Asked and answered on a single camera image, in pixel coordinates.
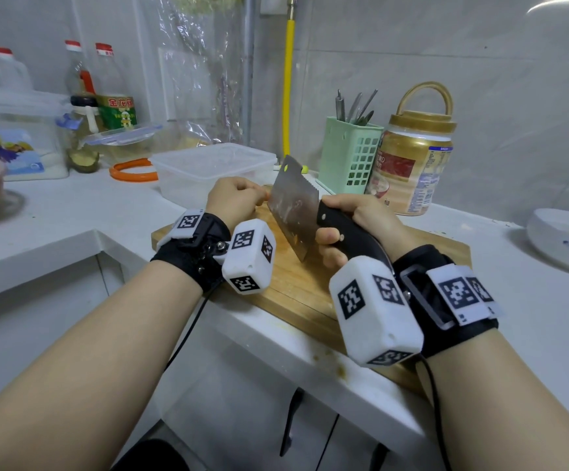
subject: plastic bag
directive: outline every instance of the plastic bag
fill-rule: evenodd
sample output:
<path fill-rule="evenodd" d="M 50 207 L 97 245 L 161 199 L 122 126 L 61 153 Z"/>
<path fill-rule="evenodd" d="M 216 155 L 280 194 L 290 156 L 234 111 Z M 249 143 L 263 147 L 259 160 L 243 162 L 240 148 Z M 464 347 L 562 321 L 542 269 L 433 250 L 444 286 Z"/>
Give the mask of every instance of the plastic bag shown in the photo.
<path fill-rule="evenodd" d="M 211 142 L 240 142 L 242 0 L 141 3 L 163 76 L 173 84 L 178 124 Z"/>

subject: black wrist strap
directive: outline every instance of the black wrist strap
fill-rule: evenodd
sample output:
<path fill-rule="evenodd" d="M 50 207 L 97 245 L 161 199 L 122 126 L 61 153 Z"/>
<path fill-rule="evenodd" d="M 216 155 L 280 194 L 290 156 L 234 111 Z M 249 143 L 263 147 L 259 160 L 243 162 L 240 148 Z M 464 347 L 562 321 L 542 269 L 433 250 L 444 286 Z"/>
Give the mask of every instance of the black wrist strap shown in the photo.
<path fill-rule="evenodd" d="M 226 224 L 215 215 L 204 213 L 192 238 L 172 239 L 151 260 L 174 265 L 192 277 L 203 292 L 208 292 L 223 279 L 221 265 L 213 259 L 217 244 L 230 239 Z"/>
<path fill-rule="evenodd" d="M 440 268 L 452 262 L 448 256 L 440 253 L 435 246 L 427 244 L 406 253 L 399 260 L 395 261 L 393 266 L 398 283 L 403 290 L 408 289 L 401 277 L 401 273 L 406 272 L 408 273 L 408 280 L 411 281 L 421 298 L 428 303 L 437 316 L 443 320 L 451 320 L 453 318 L 452 311 L 448 308 L 430 277 L 426 275 L 426 271 Z M 442 350 L 472 339 L 492 328 L 498 328 L 496 319 L 484 319 L 465 326 L 457 324 L 447 330 L 443 330 L 426 312 L 417 298 L 412 297 L 409 305 L 424 333 L 422 355 L 427 358 L 438 354 Z"/>

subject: cleaver blade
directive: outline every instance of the cleaver blade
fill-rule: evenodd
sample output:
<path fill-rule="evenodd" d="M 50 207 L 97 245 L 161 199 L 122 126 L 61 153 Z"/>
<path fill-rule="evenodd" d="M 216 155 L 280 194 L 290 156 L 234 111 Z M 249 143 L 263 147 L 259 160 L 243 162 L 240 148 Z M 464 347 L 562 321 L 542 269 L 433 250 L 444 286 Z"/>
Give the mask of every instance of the cleaver blade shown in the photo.
<path fill-rule="evenodd" d="M 267 206 L 300 261 L 315 243 L 320 192 L 302 176 L 302 165 L 284 158 Z"/>

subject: white bowl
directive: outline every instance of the white bowl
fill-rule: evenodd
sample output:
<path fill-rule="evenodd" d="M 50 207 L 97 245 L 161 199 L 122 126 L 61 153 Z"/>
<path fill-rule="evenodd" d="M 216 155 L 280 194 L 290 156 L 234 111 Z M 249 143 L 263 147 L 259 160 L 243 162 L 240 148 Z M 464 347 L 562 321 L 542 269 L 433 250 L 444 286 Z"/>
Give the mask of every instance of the white bowl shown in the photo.
<path fill-rule="evenodd" d="M 550 208 L 535 210 L 526 232 L 540 253 L 569 269 L 569 212 Z"/>

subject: cabinet handle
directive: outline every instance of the cabinet handle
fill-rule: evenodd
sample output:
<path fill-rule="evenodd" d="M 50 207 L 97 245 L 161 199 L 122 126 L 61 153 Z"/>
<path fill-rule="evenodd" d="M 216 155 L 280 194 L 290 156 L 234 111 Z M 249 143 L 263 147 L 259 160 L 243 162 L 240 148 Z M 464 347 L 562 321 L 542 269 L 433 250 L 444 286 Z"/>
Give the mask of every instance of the cabinet handle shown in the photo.
<path fill-rule="evenodd" d="M 291 432 L 291 424 L 293 423 L 293 415 L 297 412 L 300 404 L 302 403 L 302 399 L 304 398 L 304 390 L 299 388 L 291 397 L 291 403 L 289 403 L 289 412 L 286 415 L 286 425 L 284 426 L 284 435 L 283 435 L 283 442 L 280 445 L 280 457 L 282 458 L 284 454 L 289 451 L 291 448 L 291 436 L 289 433 Z"/>
<path fill-rule="evenodd" d="M 378 443 L 372 453 L 372 460 L 369 462 L 369 471 L 381 471 L 385 458 L 389 450 L 383 443 Z"/>

